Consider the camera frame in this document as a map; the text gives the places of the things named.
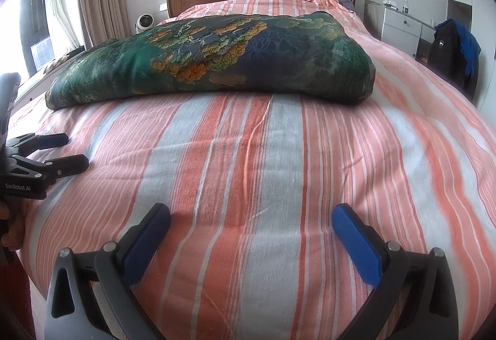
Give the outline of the person's left hand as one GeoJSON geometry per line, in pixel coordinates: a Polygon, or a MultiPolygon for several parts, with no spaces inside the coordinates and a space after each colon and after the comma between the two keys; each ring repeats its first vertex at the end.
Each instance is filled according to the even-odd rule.
{"type": "Polygon", "coordinates": [[[10,251],[17,251],[22,248],[25,235],[25,210],[22,204],[13,212],[4,202],[1,202],[0,219],[7,223],[7,232],[1,235],[2,246],[10,251]]]}

